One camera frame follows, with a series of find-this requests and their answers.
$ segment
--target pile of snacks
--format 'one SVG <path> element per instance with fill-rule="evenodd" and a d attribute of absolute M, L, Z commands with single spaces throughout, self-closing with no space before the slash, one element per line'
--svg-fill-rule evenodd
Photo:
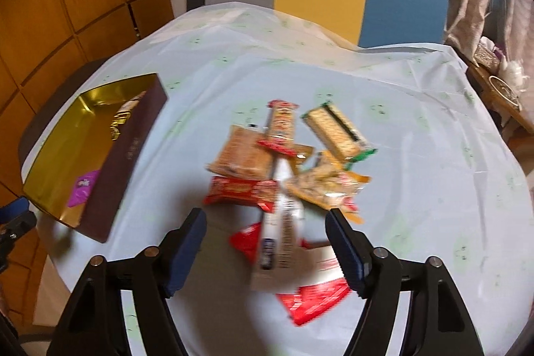
<path fill-rule="evenodd" d="M 302 164 L 312 146 L 294 142 L 298 105 L 273 100 L 265 131 L 231 126 L 217 159 L 205 204 L 230 202 L 259 207 L 263 221 L 234 234 L 230 243 L 253 263 L 251 289 L 277 295 L 300 326 L 349 294 L 330 246 L 311 248 L 302 237 L 306 201 L 338 208 L 350 221 L 362 218 L 353 196 L 370 177 L 351 172 L 354 162 L 376 152 L 332 103 L 302 118 L 326 146 L 311 169 Z"/>

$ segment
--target blue panel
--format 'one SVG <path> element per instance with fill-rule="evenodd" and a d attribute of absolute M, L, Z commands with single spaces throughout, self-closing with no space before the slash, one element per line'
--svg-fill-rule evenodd
<path fill-rule="evenodd" d="M 358 45 L 443 42 L 449 0 L 365 0 Z"/>

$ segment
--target blue gripper pad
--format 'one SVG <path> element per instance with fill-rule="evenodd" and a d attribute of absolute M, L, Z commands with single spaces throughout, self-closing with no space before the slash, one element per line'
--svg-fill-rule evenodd
<path fill-rule="evenodd" d="M 341 214 L 340 216 L 346 225 L 342 225 L 336 219 L 332 210 L 328 212 L 325 219 L 326 236 L 330 240 L 332 249 L 334 249 L 346 283 L 349 284 L 352 291 L 356 291 L 362 297 L 365 290 L 364 265 L 346 233 L 352 229 L 345 218 Z"/>
<path fill-rule="evenodd" d="M 0 207 L 0 225 L 7 224 L 30 207 L 30 203 L 27 198 L 21 196 L 16 200 L 7 204 L 7 206 Z"/>
<path fill-rule="evenodd" d="M 160 244 L 162 260 L 167 269 L 167 297 L 182 289 L 193 266 L 200 244 L 206 235 L 206 213 L 194 208 L 178 230 L 167 233 Z"/>

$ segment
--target white teapot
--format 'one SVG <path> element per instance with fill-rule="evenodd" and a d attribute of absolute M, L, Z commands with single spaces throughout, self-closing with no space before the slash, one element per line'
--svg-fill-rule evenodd
<path fill-rule="evenodd" d="M 530 76 L 525 74 L 522 61 L 507 61 L 503 56 L 499 66 L 499 78 L 504 80 L 517 95 L 527 90 Z"/>

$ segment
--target table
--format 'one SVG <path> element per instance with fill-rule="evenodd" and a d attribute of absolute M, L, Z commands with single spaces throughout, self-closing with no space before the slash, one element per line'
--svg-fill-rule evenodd
<path fill-rule="evenodd" d="M 332 100 L 378 148 L 353 168 L 373 177 L 356 197 L 366 220 L 359 229 L 400 258 L 440 256 L 485 352 L 504 354 L 527 320 L 534 291 L 532 205 L 521 168 L 465 69 L 447 46 L 349 50 L 317 25 L 261 7 L 190 11 L 110 59 L 78 90 L 155 71 L 169 95 L 109 241 L 99 244 L 46 217 L 39 233 L 72 288 L 93 255 L 131 257 L 181 224 L 206 194 L 211 174 L 204 166 L 231 124 L 264 125 L 273 98 L 299 104 L 299 114 Z M 23 177 L 73 98 L 28 155 Z M 321 149 L 300 121 L 295 140 Z M 191 354 L 343 354 L 362 300 L 351 294 L 321 318 L 293 326 L 273 295 L 249 291 L 249 265 L 228 244 L 231 233 L 261 219 L 260 211 L 206 211 L 202 250 L 184 289 L 169 300 Z M 305 218 L 305 238 L 324 241 L 324 214 L 307 209 Z M 388 354 L 398 354 L 408 301 L 403 294 Z M 143 354 L 126 294 L 124 311 L 133 354 Z"/>

